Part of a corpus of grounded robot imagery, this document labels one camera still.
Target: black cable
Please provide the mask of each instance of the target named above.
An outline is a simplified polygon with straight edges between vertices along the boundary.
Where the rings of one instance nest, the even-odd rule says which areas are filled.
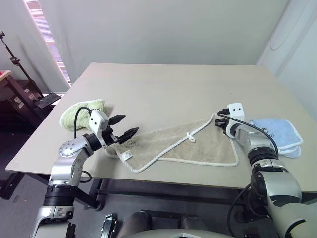
[[[93,178],[93,177],[91,176],[91,174],[90,174],[88,171],[86,171],[86,170],[83,170],[82,173],[87,174],[87,175],[89,176],[89,179],[88,179],[88,180],[84,180],[84,181],[80,180],[80,181],[79,181],[80,183],[90,182],[91,179]]]
[[[270,135],[267,134],[265,131],[261,130],[260,128],[257,128],[257,127],[254,126],[254,125],[251,125],[251,124],[249,124],[249,123],[247,123],[247,122],[244,122],[244,121],[242,121],[242,120],[238,120],[238,119],[236,119],[236,118],[231,118],[231,117],[228,117],[228,116],[226,116],[226,115],[224,115],[224,114],[220,114],[220,113],[217,113],[217,115],[220,116],[220,117],[227,118],[227,119],[230,119],[230,120],[234,120],[234,121],[236,121],[236,122],[238,122],[238,123],[247,125],[247,126],[249,126],[249,127],[252,127],[253,129],[258,130],[259,132],[263,133],[263,134],[272,142],[272,144],[273,144],[273,146],[274,146],[274,150],[275,150],[276,156],[278,157],[278,148],[277,148],[277,145],[276,145],[275,141],[273,140],[273,138],[270,137]]]
[[[248,208],[250,209],[250,211],[251,211],[254,215],[256,215],[256,216],[258,216],[258,217],[267,217],[267,215],[259,214],[259,213],[257,213],[257,212],[253,209],[252,203],[251,203],[251,192],[249,192],[248,197],[247,197],[247,206],[248,206]]]
[[[232,231],[231,224],[230,224],[231,212],[232,212],[232,209],[233,209],[234,205],[235,205],[236,202],[238,201],[238,199],[242,196],[243,193],[245,193],[245,191],[248,190],[249,187],[251,187],[251,184],[248,184],[243,190],[241,190],[241,192],[238,194],[238,196],[234,199],[233,203],[231,204],[231,206],[230,206],[230,208],[229,208],[229,211],[228,211],[228,214],[227,214],[227,226],[228,226],[228,229],[229,229],[229,231],[230,231],[230,234],[231,234],[233,237],[236,237],[236,235],[235,235],[234,232]]]
[[[74,119],[74,139],[76,139],[76,124],[77,124],[77,117],[78,117],[78,114],[79,114],[79,112],[80,112],[80,110],[82,110],[82,109],[86,109],[86,110],[88,110],[88,112],[89,112],[89,114],[91,114],[91,109],[89,109],[89,108],[87,108],[87,107],[80,107],[78,110],[77,110],[77,112],[76,112],[76,114],[75,114],[75,119]]]

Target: beige towel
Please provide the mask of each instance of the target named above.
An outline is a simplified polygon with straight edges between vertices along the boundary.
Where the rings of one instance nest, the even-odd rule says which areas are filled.
[[[107,147],[106,153],[135,173],[156,160],[198,165],[233,167],[239,164],[232,140],[210,119],[148,132],[132,137],[122,145]]]

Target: table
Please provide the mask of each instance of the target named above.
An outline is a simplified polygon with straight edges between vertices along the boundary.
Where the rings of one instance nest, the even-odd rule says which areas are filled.
[[[229,103],[240,102],[246,119],[285,118],[304,139],[302,155],[280,159],[302,191],[317,191],[316,122],[267,69],[245,65],[144,65],[92,63],[68,90],[18,154],[9,171],[49,174],[60,145],[73,133],[59,125],[60,115],[80,101],[104,99],[107,114],[126,114],[114,134],[139,127],[138,133],[209,118]],[[77,135],[86,133],[81,130]],[[120,160],[97,151],[84,170],[95,178],[129,179],[226,188],[243,188],[251,167],[242,149],[236,167],[157,161],[134,174]]]

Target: light green towel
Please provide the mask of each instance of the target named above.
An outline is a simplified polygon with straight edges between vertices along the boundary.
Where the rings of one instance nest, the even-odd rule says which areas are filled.
[[[99,111],[105,112],[105,102],[102,99],[76,103],[73,106],[69,107],[60,116],[60,119],[59,119],[60,126],[64,127],[67,130],[73,131],[75,114],[80,107],[87,107],[90,109],[97,109]],[[90,115],[87,110],[85,109],[80,110],[77,116],[76,130],[83,127],[89,129],[89,118],[90,118]]]

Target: towel label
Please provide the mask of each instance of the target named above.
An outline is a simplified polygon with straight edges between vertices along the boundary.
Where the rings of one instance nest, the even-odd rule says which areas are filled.
[[[121,154],[122,158],[124,161],[130,159],[131,157],[133,157],[133,154],[130,150],[127,150],[126,152]]]

